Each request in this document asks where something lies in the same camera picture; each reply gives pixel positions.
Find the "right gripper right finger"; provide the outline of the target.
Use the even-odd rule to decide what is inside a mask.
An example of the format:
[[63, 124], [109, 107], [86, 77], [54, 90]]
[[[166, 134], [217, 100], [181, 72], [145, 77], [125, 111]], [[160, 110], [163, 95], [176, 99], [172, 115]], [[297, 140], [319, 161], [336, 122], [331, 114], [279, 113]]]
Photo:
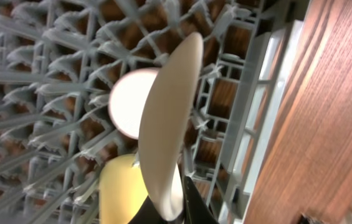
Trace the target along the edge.
[[184, 176], [185, 224], [218, 224], [203, 201], [193, 180]]

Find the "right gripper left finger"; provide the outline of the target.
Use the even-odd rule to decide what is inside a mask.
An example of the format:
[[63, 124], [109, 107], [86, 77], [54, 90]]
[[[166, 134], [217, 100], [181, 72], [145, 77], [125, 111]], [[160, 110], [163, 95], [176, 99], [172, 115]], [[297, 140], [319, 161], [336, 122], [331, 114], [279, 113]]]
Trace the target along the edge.
[[150, 198], [146, 197], [142, 206], [128, 224], [166, 224], [166, 221], [160, 217]]

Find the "yellow plastic cup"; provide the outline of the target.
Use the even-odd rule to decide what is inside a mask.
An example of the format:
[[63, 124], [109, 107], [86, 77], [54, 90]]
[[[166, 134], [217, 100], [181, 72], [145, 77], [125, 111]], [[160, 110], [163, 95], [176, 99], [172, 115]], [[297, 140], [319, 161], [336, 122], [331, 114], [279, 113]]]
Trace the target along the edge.
[[126, 224], [138, 213], [147, 197], [135, 155], [118, 156], [105, 164], [99, 179], [101, 224]]

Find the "white plastic spoon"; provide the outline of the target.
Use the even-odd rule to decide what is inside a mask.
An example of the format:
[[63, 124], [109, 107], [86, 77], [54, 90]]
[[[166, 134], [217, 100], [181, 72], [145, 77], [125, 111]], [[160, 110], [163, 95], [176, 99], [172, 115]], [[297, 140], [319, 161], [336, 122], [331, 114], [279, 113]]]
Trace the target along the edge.
[[183, 211], [178, 157], [202, 66], [202, 35], [193, 32], [173, 51], [151, 86], [138, 147], [142, 177], [156, 211], [166, 221]]

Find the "pink plastic cup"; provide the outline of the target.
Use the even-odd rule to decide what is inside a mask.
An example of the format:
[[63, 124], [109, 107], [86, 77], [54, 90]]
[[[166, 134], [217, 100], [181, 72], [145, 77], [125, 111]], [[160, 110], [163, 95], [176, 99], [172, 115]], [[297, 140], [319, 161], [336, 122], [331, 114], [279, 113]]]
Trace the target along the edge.
[[125, 136], [138, 139], [141, 116], [157, 68], [141, 68], [128, 72], [113, 86], [108, 100], [112, 123]]

